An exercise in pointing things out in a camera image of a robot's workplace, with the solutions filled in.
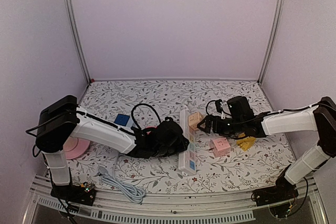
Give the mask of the white power strip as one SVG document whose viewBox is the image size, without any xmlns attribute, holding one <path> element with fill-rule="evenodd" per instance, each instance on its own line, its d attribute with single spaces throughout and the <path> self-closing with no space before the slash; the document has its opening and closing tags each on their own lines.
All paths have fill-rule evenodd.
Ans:
<svg viewBox="0 0 336 224">
<path fill-rule="evenodd" d="M 196 174 L 195 132 L 188 124 L 189 116 L 190 111 L 188 107 L 186 105 L 182 106 L 179 124 L 183 130 L 183 136 L 189 142 L 187 150 L 178 155 L 178 170 L 183 176 L 194 176 Z"/>
</svg>

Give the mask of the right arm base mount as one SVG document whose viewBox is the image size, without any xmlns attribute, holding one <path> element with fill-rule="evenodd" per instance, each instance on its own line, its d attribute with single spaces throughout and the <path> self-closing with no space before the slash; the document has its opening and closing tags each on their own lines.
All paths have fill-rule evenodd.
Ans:
<svg viewBox="0 0 336 224">
<path fill-rule="evenodd" d="M 296 186 L 285 179 L 285 173 L 288 168 L 289 166 L 280 173 L 274 186 L 256 189 L 252 192 L 251 200 L 255 202 L 257 206 L 295 199 L 299 195 Z"/>
</svg>

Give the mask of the pink cube socket plug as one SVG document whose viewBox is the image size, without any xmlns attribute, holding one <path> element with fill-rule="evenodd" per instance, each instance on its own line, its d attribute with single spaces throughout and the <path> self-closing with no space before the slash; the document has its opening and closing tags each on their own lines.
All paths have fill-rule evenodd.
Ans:
<svg viewBox="0 0 336 224">
<path fill-rule="evenodd" d="M 215 158 L 225 156 L 230 152 L 230 144 L 225 137 L 210 140 L 210 149 Z"/>
</svg>

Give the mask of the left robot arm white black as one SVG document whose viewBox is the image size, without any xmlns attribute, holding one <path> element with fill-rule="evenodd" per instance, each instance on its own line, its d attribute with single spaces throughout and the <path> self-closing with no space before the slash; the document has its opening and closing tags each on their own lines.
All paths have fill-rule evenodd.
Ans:
<svg viewBox="0 0 336 224">
<path fill-rule="evenodd" d="M 189 145 L 183 130 L 171 117 L 158 126 L 141 129 L 118 125 L 92 114 L 77 104 L 77 98 L 67 95 L 41 111 L 37 126 L 26 130 L 35 138 L 36 147 L 44 154 L 52 182 L 67 200 L 78 195 L 71 183 L 64 144 L 70 137 L 108 146 L 134 158 L 166 157 L 179 154 Z"/>
</svg>

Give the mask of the yellow cube socket plug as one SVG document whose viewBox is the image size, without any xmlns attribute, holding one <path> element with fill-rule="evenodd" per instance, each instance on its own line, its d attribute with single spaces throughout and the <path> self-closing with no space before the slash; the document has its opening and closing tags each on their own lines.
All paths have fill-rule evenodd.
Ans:
<svg viewBox="0 0 336 224">
<path fill-rule="evenodd" d="M 243 151 L 247 151 L 248 149 L 250 149 L 254 143 L 256 141 L 255 137 L 246 137 L 243 138 L 241 140 L 237 140 L 236 144 L 243 150 Z"/>
</svg>

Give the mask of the beige cube socket plug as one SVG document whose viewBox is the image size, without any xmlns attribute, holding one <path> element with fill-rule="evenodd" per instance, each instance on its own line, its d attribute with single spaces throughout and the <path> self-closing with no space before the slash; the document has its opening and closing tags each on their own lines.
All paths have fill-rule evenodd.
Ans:
<svg viewBox="0 0 336 224">
<path fill-rule="evenodd" d="M 188 125 L 193 131 L 197 131 L 197 125 L 203 120 L 204 116 L 200 112 L 195 112 L 188 116 Z"/>
</svg>

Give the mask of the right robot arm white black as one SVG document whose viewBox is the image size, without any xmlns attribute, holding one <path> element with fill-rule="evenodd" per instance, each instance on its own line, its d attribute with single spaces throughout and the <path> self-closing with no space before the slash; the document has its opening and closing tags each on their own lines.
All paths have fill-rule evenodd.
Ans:
<svg viewBox="0 0 336 224">
<path fill-rule="evenodd" d="M 277 178 L 271 196 L 276 201 L 291 194 L 292 187 L 306 175 L 335 157 L 335 103 L 330 97 L 298 109 L 282 109 L 255 115 L 244 96 L 233 97 L 226 102 L 215 101 L 221 116 L 207 114 L 197 128 L 207 134 L 215 134 L 240 140 L 245 137 L 263 138 L 280 133 L 315 131 L 319 140 L 298 160 L 289 165 Z"/>
</svg>

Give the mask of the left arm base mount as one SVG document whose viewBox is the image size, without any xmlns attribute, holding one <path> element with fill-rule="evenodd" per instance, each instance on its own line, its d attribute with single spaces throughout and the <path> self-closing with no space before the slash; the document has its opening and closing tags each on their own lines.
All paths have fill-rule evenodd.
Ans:
<svg viewBox="0 0 336 224">
<path fill-rule="evenodd" d="M 51 185 L 51 196 L 64 200 L 65 202 L 93 206 L 97 193 L 94 188 L 73 185 L 72 183 L 65 186 L 58 186 L 55 185 L 53 181 L 51 181 Z"/>
</svg>

